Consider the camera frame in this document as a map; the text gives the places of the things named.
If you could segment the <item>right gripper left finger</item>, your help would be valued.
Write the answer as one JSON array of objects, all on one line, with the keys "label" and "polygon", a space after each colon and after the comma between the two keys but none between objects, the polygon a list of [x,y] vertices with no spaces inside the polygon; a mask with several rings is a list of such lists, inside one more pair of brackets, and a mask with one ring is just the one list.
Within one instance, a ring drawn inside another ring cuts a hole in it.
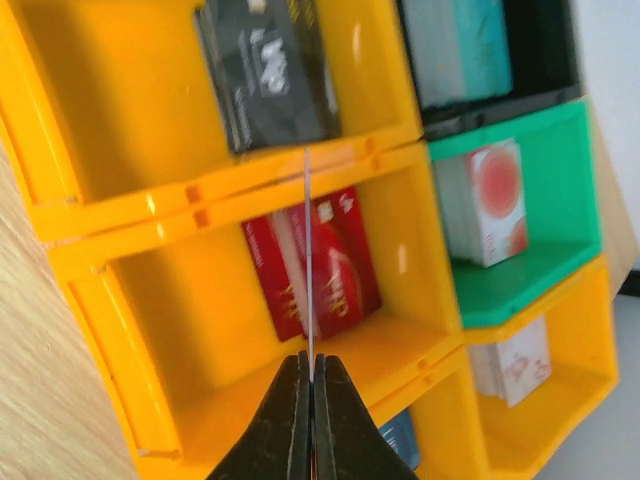
[{"label": "right gripper left finger", "polygon": [[306,351],[283,360],[244,434],[208,477],[310,477],[310,373]]}]

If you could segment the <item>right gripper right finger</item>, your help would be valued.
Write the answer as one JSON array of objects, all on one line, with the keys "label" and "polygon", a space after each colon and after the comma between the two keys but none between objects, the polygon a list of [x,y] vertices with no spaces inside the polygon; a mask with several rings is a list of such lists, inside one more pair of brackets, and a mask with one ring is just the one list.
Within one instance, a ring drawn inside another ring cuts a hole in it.
[{"label": "right gripper right finger", "polygon": [[313,396],[317,479],[416,477],[379,433],[339,357],[316,357]]}]

